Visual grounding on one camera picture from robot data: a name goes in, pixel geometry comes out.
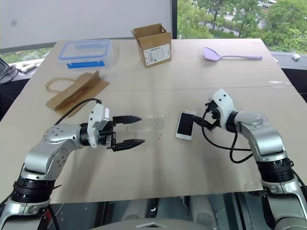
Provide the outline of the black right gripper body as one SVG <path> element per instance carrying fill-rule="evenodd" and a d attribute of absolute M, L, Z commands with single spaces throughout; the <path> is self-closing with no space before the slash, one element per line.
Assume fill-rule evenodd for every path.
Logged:
<path fill-rule="evenodd" d="M 203 122 L 208 121 L 208 120 L 206 120 L 205 117 L 206 117 L 207 114 L 210 114 L 211 119 L 213 120 L 212 123 L 215 122 L 215 128 L 217 128 L 217 127 L 220 128 L 221 127 L 221 125 L 220 125 L 221 115 L 220 115 L 219 110 L 217 109 L 217 104 L 214 101 L 210 101 L 210 102 L 206 103 L 205 105 L 206 105 L 206 110 L 203 114 Z"/>

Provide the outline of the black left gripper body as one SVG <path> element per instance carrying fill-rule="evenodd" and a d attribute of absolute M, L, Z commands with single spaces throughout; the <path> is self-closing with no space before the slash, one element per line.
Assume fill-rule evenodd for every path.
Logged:
<path fill-rule="evenodd" d="M 98 144 L 105 146 L 107 149 L 116 150 L 116 132 L 114 131 L 114 127 L 116 123 L 111 120 L 108 121 L 107 124 L 98 131 Z"/>

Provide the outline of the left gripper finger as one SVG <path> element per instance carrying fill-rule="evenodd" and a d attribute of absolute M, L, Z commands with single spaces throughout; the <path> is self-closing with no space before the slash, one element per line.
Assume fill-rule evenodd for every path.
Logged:
<path fill-rule="evenodd" d="M 125 141 L 120 142 L 120 143 L 115 143 L 112 146 L 112 150 L 114 152 L 122 151 L 122 150 L 129 150 L 129 149 L 132 149 L 136 146 L 141 145 L 144 142 L 145 142 L 144 139 L 128 139 L 128 140 L 125 140 Z"/>
<path fill-rule="evenodd" d="M 132 124 L 141 121 L 142 118 L 135 115 L 122 115 L 112 117 L 113 124 Z"/>

